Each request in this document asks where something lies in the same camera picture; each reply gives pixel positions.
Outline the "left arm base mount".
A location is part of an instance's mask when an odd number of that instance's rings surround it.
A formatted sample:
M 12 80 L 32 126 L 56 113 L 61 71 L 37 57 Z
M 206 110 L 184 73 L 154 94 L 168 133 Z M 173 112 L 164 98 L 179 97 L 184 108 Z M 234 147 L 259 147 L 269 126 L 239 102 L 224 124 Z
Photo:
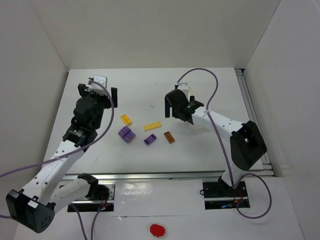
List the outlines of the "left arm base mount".
M 114 211 L 115 184 L 107 183 L 104 185 L 108 192 L 99 192 L 93 198 L 80 197 L 72 202 L 68 207 L 68 212 L 75 212 L 71 205 L 74 205 L 80 213 L 94 213 L 102 208 L 102 212 Z

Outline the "small yellow lego brick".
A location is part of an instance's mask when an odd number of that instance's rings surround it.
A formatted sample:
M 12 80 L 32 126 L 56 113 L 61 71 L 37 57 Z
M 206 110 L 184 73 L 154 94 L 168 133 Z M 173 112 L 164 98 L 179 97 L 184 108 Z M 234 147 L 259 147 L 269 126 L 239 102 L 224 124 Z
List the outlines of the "small yellow lego brick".
M 131 119 L 126 114 L 123 114 L 120 118 L 126 126 L 129 126 L 132 124 Z

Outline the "brown lego brick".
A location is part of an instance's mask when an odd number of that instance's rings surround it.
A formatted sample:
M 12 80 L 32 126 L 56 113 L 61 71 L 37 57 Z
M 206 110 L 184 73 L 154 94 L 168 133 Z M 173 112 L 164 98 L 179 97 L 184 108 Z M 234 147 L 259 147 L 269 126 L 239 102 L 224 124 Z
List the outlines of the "brown lego brick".
M 169 144 L 172 144 L 175 142 L 175 139 L 173 138 L 172 134 L 169 131 L 164 133 L 164 137 L 167 139 Z

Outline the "small purple lego brick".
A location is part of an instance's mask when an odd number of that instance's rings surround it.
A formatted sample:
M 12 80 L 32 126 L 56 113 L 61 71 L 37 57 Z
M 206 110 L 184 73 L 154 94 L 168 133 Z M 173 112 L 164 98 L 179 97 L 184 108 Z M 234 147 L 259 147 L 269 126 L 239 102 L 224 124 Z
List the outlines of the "small purple lego brick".
M 157 139 L 157 137 L 154 134 L 151 134 L 150 136 L 148 136 L 145 140 L 144 143 L 149 146 L 150 144 L 152 144 L 155 140 Z

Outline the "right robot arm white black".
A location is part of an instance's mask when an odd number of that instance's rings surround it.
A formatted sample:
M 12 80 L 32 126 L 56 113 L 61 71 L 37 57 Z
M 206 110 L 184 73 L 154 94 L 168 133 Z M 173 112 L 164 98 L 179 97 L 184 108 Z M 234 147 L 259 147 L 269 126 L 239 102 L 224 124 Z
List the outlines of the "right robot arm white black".
M 267 152 L 267 146 L 257 124 L 242 123 L 216 113 L 186 93 L 174 89 L 164 97 L 165 117 L 188 122 L 214 132 L 226 158 L 227 170 L 218 179 L 224 194 L 235 189 L 241 178 Z

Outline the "long yellow lego plate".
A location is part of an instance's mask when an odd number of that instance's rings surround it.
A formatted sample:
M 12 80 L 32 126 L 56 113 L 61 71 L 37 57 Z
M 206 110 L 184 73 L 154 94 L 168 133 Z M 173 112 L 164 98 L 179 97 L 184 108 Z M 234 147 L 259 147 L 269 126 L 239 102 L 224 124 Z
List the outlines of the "long yellow lego plate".
M 157 129 L 157 128 L 160 128 L 160 127 L 162 127 L 161 122 L 160 121 L 156 121 L 156 122 L 144 125 L 143 126 L 143 130 L 145 132 L 147 132 L 147 131 L 154 130 L 154 129 Z

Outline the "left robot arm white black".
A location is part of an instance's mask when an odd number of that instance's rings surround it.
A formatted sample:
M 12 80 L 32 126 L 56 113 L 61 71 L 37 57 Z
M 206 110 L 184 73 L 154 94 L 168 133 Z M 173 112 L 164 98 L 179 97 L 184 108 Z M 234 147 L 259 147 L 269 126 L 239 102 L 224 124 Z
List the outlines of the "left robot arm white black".
M 90 79 L 79 84 L 80 99 L 73 110 L 71 125 L 51 159 L 40 163 L 37 175 L 20 190 L 6 195 L 9 217 L 39 234 L 52 223 L 55 214 L 79 198 L 107 202 L 109 189 L 97 178 L 82 173 L 71 183 L 59 183 L 74 163 L 105 134 L 98 135 L 104 110 L 118 106 L 118 90 L 107 91 L 105 84 Z

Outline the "large purple lego assembly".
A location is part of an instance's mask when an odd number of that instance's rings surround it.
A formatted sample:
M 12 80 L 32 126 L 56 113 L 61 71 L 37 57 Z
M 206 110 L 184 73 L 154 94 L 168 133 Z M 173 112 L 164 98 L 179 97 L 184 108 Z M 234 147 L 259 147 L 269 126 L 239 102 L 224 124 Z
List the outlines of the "large purple lego assembly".
M 132 132 L 132 130 L 128 126 L 124 126 L 119 132 L 118 135 L 128 144 L 135 137 L 136 134 Z

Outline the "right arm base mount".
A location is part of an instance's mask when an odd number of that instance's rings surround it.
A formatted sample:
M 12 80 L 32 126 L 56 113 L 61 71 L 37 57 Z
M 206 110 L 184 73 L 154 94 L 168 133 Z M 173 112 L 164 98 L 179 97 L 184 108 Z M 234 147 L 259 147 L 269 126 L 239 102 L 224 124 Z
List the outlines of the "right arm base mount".
M 206 210 L 250 208 L 247 187 L 244 181 L 236 187 L 223 186 L 217 181 L 203 182 L 199 194 L 204 197 L 204 207 Z

